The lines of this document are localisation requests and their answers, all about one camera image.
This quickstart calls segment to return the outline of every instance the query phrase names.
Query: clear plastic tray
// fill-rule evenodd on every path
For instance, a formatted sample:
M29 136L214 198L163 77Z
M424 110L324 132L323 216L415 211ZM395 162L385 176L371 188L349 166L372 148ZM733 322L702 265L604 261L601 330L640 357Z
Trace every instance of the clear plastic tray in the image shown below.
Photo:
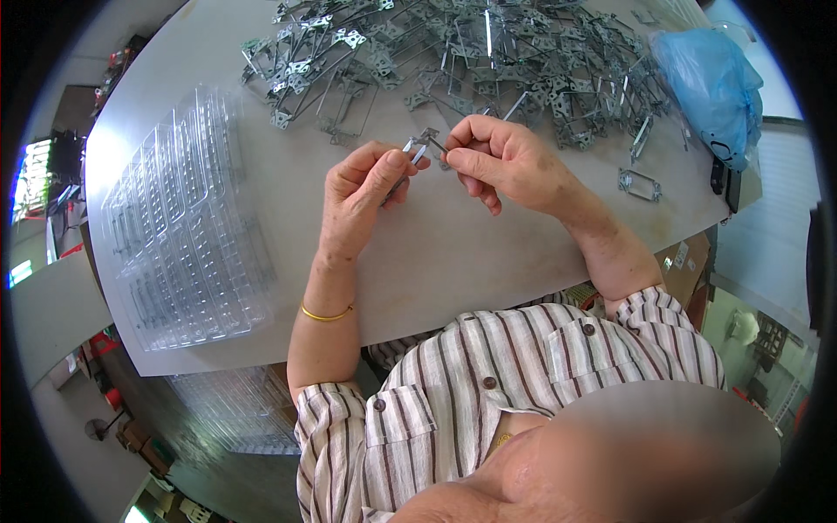
M230 452L299 454L293 407L285 384L269 367L166 377L189 412Z
M273 270L242 187L237 106L199 85L142 142L102 206L105 260L146 351L273 320Z

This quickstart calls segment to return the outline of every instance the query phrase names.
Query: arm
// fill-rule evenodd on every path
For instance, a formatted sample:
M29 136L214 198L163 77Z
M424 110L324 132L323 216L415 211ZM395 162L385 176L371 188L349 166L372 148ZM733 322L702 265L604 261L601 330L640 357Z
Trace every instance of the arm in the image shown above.
M320 246L311 264L302 303L313 315L333 317L355 300L355 263L372 236L377 210L390 188L418 166L396 146L371 142L350 154L326 176ZM409 180L383 205L389 209L407 198ZM352 378L360 356L357 312L339 320L320 321L300 311L290 335L288 385L296 405L300 391L318 383L344 383L357 390Z
M563 223L578 244L608 316L638 290L662 285L654 256L566 166L524 126L472 115L448 136L443 158L469 195L501 212L497 189L526 208Z
M634 292L655 285L665 288L663 274L648 247L578 180L565 205L553 216L561 220L581 249L609 318Z

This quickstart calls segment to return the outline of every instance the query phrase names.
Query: forearm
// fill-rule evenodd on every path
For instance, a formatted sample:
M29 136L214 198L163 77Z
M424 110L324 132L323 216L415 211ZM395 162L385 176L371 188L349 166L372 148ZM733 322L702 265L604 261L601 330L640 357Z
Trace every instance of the forearm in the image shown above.
M634 292L663 284L654 255L598 196L581 182L573 183L567 191L553 215L581 249L590 279L605 299L609 314Z
M355 300L355 264L318 252L311 265L303 304L314 315L342 314ZM351 381L360 357L357 312L318 321L300 310L290 335L288 385L291 395L317 383Z

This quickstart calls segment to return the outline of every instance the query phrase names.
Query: sleeve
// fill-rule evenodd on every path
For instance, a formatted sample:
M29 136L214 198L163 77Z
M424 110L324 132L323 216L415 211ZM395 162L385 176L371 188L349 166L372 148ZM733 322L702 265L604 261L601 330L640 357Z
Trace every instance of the sleeve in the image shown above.
M721 359L689 321L680 302L660 287L633 293L616 310L616 323L658 346L674 379L727 389Z
M366 402L339 383L311 385L297 398L302 451L296 493L306 523L357 523L366 455Z

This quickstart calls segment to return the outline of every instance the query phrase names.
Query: box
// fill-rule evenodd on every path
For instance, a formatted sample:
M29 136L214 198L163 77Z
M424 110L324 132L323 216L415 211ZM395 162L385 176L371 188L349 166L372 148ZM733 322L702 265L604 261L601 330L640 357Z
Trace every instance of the box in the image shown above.
M165 458L154 449L152 444L154 440L148 439L140 449L140 456L154 469L159 475L165 476L168 474L169 467L172 466L172 461Z
M121 424L119 434L121 434L119 439L125 441L126 448L131 452L139 452L150 438L135 419Z
M184 498L185 496L179 492L177 494L165 492L160 496L154 513L167 523L188 523L189 519L186 515L178 510Z
M709 259L709 239L701 232L655 254L668 293L685 309Z

